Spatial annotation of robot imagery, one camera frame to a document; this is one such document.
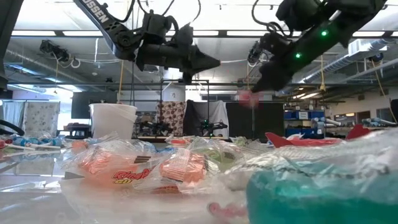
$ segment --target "ceiling light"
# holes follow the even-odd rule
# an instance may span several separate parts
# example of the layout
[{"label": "ceiling light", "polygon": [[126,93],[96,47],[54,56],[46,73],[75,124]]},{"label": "ceiling light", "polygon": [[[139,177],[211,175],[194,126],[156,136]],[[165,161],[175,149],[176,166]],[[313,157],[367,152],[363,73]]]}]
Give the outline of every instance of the ceiling light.
[{"label": "ceiling light", "polygon": [[173,36],[175,34],[175,31],[174,30],[171,30],[171,31],[168,31],[167,33],[166,33],[166,36]]},{"label": "ceiling light", "polygon": [[[283,33],[281,31],[278,31],[277,33],[280,34],[280,35],[283,35]],[[294,31],[293,34],[292,34],[292,37],[300,37],[300,35],[301,35],[301,32]]]},{"label": "ceiling light", "polygon": [[13,36],[55,36],[54,31],[49,30],[14,30]]},{"label": "ceiling light", "polygon": [[384,34],[382,31],[357,31],[353,37],[380,37]]},{"label": "ceiling light", "polygon": [[305,93],[302,93],[302,94],[297,95],[297,96],[293,96],[293,99],[300,98],[300,97],[302,97],[302,96],[304,96],[304,95],[305,95]]},{"label": "ceiling light", "polygon": [[268,31],[227,31],[226,35],[262,37]]},{"label": "ceiling light", "polygon": [[301,99],[302,99],[302,100],[308,99],[308,98],[311,98],[311,97],[316,96],[316,95],[318,95],[318,94],[319,94],[319,93],[311,93],[311,94],[308,94],[307,96],[301,97]]},{"label": "ceiling light", "polygon": [[218,31],[215,30],[194,30],[193,35],[218,35]]},{"label": "ceiling light", "polygon": [[102,37],[101,31],[63,31],[65,36],[72,37]]}]

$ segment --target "red plastic object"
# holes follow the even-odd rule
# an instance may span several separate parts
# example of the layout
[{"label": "red plastic object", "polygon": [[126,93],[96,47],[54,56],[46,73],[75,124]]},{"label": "red plastic object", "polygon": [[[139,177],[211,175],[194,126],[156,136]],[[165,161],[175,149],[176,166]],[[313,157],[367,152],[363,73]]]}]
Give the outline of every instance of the red plastic object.
[{"label": "red plastic object", "polygon": [[6,147],[6,143],[4,140],[0,140],[0,149],[4,149]]},{"label": "red plastic object", "polygon": [[[362,124],[357,124],[348,133],[346,140],[356,139],[369,134],[371,131],[368,128],[363,128]],[[287,140],[274,133],[266,133],[266,137],[270,140],[276,148],[282,146],[328,146],[331,144],[340,143],[341,139],[293,139]]]},{"label": "red plastic object", "polygon": [[248,108],[256,108],[259,105],[259,94],[249,90],[239,91],[239,104]]}]

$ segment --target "wire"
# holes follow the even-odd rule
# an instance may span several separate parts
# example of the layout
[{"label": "wire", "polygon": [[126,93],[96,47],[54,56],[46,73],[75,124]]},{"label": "wire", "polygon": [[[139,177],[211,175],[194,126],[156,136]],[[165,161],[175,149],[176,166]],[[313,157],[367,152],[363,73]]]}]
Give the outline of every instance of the wire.
[{"label": "wire", "polygon": [[[387,99],[387,96],[386,96],[386,94],[384,93],[383,87],[382,87],[382,85],[381,85],[380,78],[379,78],[379,74],[377,73],[377,70],[374,71],[374,73],[376,74],[377,82],[379,83],[381,93],[382,93],[383,96]],[[397,118],[395,117],[394,113],[392,112],[391,102],[390,102],[389,108],[390,108],[390,112],[391,112],[392,118],[394,118],[395,123],[398,124]]]},{"label": "wire", "polygon": [[118,103],[120,103],[120,96],[121,96],[121,91],[122,91],[123,70],[124,70],[124,60],[122,60],[122,68],[121,68],[121,71],[120,71],[120,83],[119,83],[119,92],[118,92]]},{"label": "wire", "polygon": [[254,9],[256,8],[258,2],[259,2],[259,0],[256,0],[256,2],[254,2],[253,7],[251,9],[251,17],[253,18],[254,22],[257,22],[260,25],[266,26],[268,32],[277,32],[277,31],[279,31],[279,32],[282,33],[282,35],[284,37],[292,37],[293,36],[293,31],[291,29],[289,30],[289,32],[290,32],[289,35],[287,35],[284,32],[283,28],[278,23],[276,23],[276,22],[261,22],[261,21],[259,21],[256,18],[256,16],[254,15]]},{"label": "wire", "polygon": [[132,9],[134,8],[134,3],[135,3],[135,1],[136,1],[136,0],[132,0],[132,1],[131,1],[130,8],[129,8],[128,12],[127,12],[127,15],[125,16],[125,18],[124,18],[123,20],[120,20],[120,19],[118,19],[118,18],[112,16],[113,19],[116,20],[116,21],[118,21],[118,22],[120,22],[120,23],[127,22],[127,21],[129,20],[129,18],[130,18]]},{"label": "wire", "polygon": [[197,16],[192,20],[192,22],[195,22],[195,20],[198,19],[199,15],[200,15],[200,13],[201,13],[201,3],[200,3],[200,0],[198,0],[198,5],[199,5],[198,14],[197,14]]},{"label": "wire", "polygon": [[321,55],[321,77],[322,77],[322,82],[321,82],[321,91],[326,91],[326,86],[325,86],[325,75],[323,74],[323,55]]},{"label": "wire", "polygon": [[170,7],[172,7],[172,4],[174,3],[175,0],[172,0],[169,4],[169,6],[167,7],[166,11],[163,12],[162,16],[166,15],[166,13],[169,11]]},{"label": "wire", "polygon": [[148,14],[148,12],[147,11],[145,11],[145,9],[142,7],[142,4],[141,4],[141,1],[140,0],[138,0],[137,1],[138,2],[138,6],[139,6],[139,8],[145,13],[145,14]]}]

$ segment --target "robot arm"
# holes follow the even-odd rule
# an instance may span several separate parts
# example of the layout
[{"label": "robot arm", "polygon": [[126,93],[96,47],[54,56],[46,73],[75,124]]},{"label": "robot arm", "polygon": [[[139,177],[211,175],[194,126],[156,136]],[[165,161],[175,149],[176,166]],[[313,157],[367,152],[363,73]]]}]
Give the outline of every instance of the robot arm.
[{"label": "robot arm", "polygon": [[[141,71],[146,64],[166,69],[179,68],[184,82],[190,84],[194,74],[220,65],[219,60],[192,45],[192,27],[187,24],[179,29],[172,16],[165,17],[150,11],[145,13],[141,28],[130,30],[106,10],[106,4],[100,5],[97,0],[73,1],[102,32],[113,54],[121,60],[135,62]],[[167,42],[165,35],[172,25],[175,34]]]},{"label": "robot arm", "polygon": [[[249,58],[258,58],[259,50],[267,50],[273,57],[259,68],[262,75],[252,89],[258,92],[267,89],[280,90],[292,79],[294,73],[303,69],[318,56],[341,43],[347,48],[349,40],[384,7],[386,0],[284,0],[276,13],[284,21],[290,35],[280,35],[275,22],[259,22],[269,33],[259,41],[257,50],[251,50]],[[294,30],[302,31],[297,40],[290,40]]]}]

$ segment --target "white bucket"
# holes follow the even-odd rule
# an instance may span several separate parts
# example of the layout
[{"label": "white bucket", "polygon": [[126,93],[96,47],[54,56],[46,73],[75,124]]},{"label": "white bucket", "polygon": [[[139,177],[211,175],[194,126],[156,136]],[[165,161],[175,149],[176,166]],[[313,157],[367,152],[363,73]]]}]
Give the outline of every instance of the white bucket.
[{"label": "white bucket", "polygon": [[90,105],[93,138],[116,131],[121,139],[131,139],[137,108],[130,105],[94,103]]}]

